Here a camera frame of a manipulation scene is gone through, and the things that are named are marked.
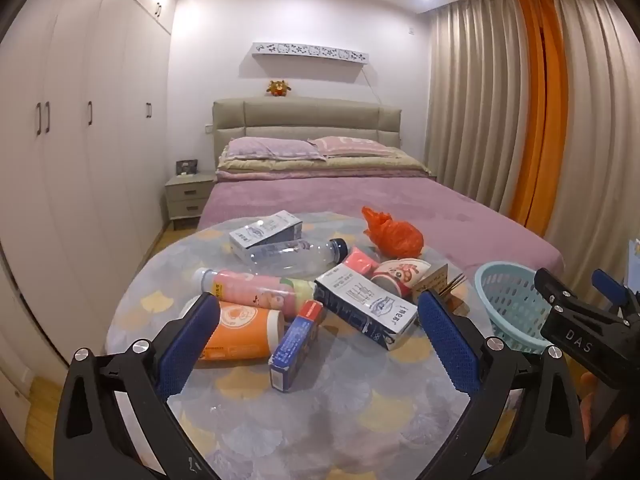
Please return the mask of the person's right hand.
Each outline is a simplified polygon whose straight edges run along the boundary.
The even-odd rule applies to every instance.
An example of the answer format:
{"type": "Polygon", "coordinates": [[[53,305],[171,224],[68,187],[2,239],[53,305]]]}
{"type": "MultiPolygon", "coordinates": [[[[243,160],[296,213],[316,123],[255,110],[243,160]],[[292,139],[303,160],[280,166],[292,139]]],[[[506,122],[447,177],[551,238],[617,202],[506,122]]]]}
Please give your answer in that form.
{"type": "Polygon", "coordinates": [[[580,416],[584,430],[586,453],[590,458],[596,453],[608,450],[613,454],[624,442],[629,432],[629,415],[620,415],[612,422],[616,413],[617,393],[603,385],[595,374],[585,372],[579,379],[580,388],[585,396],[580,401],[580,416]]]}

